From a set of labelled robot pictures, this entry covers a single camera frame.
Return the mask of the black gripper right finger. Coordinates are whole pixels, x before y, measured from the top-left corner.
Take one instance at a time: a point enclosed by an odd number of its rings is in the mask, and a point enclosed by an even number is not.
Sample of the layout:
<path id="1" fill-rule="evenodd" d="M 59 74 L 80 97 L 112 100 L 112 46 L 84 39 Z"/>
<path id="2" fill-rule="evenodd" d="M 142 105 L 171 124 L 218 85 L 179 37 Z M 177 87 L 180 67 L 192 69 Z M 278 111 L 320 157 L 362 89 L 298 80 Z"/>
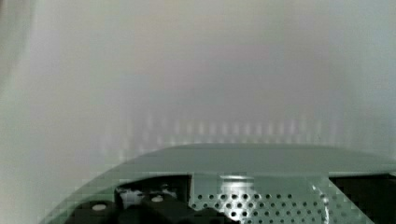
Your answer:
<path id="1" fill-rule="evenodd" d="M 394 175 L 331 177 L 330 180 L 374 224 L 395 224 L 396 178 Z"/>

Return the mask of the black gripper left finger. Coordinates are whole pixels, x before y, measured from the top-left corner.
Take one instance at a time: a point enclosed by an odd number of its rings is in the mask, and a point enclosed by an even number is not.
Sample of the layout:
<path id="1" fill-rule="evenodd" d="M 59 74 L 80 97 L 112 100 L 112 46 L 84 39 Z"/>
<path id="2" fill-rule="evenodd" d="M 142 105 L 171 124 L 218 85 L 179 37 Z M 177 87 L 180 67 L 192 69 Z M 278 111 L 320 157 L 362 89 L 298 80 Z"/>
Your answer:
<path id="1" fill-rule="evenodd" d="M 64 224 L 240 224 L 213 209 L 190 205 L 190 175 L 165 175 L 115 187 L 114 200 L 79 204 Z"/>

